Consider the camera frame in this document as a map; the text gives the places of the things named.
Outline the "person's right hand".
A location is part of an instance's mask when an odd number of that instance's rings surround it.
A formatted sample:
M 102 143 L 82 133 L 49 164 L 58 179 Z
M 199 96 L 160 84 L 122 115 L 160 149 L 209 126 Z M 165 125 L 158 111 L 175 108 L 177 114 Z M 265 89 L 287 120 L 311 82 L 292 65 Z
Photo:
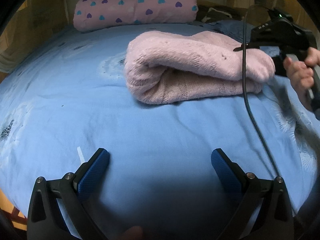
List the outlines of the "person's right hand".
M 313 70 L 311 68 L 319 65 L 319 50 L 310 47 L 304 61 L 293 62 L 291 58 L 287 57 L 283 65 L 300 102 L 308 111 L 312 111 L 306 93 L 314 84 Z

